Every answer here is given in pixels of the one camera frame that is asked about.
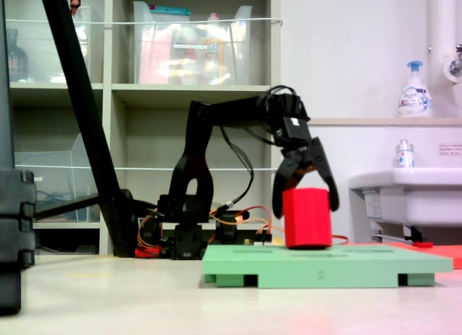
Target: white floor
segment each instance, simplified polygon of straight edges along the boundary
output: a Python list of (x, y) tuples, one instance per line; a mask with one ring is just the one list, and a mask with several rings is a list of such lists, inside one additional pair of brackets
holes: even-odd
[(436, 287), (215, 289), (200, 261), (39, 256), (1, 335), (461, 335), (462, 271)]

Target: pipe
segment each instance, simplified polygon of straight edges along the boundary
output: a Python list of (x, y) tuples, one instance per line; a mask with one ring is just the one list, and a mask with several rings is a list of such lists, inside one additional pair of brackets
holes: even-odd
[(457, 0), (428, 0), (430, 71), (428, 85), (432, 93), (435, 115), (439, 117), (459, 116), (455, 101), (454, 83), (460, 77), (449, 73), (450, 62), (457, 59)]

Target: black stand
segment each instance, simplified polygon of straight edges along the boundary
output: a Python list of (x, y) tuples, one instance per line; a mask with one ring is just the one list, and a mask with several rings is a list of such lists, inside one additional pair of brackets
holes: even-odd
[(146, 216), (155, 207), (134, 201), (129, 191), (119, 188), (67, 0), (42, 1), (99, 194), (35, 213), (33, 174), (14, 169), (6, 24), (4, 0), (0, 0), (0, 313), (3, 314), (17, 313), (21, 308), (20, 272), (34, 264), (33, 218), (99, 204), (114, 254), (133, 257), (138, 232), (136, 218)]

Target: black pole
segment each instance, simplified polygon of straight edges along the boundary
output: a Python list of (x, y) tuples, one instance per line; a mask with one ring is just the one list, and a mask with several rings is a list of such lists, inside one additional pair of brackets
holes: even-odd
[(42, 0), (55, 40), (77, 123), (87, 150), (98, 193), (114, 197), (120, 193), (100, 121), (92, 85), (80, 50), (67, 0)]
[(0, 0), (0, 169), (14, 168), (12, 108), (9, 99), (8, 52), (4, 0)]
[(102, 199), (100, 208), (113, 242), (114, 254), (120, 257), (134, 256), (138, 233), (134, 202), (130, 192), (122, 191), (118, 185), (69, 5), (67, 0), (42, 1), (96, 188)]

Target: faucet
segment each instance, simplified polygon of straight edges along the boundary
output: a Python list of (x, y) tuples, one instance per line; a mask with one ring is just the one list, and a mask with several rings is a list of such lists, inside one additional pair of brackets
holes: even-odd
[(456, 45), (458, 59), (450, 62), (449, 72), (454, 77), (462, 76), (462, 44)]

